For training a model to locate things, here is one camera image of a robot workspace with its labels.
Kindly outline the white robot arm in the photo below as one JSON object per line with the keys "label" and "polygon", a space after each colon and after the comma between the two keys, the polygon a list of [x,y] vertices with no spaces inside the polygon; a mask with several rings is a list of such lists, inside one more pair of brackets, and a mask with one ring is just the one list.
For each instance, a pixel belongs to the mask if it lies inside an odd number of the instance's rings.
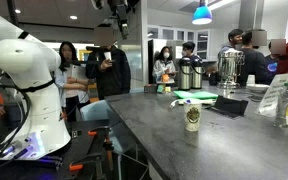
{"label": "white robot arm", "polygon": [[21,128],[7,136],[11,145],[2,160],[38,160],[71,140],[61,119],[59,88],[51,75],[60,63],[54,49],[0,16],[0,68],[28,96],[28,116]]}

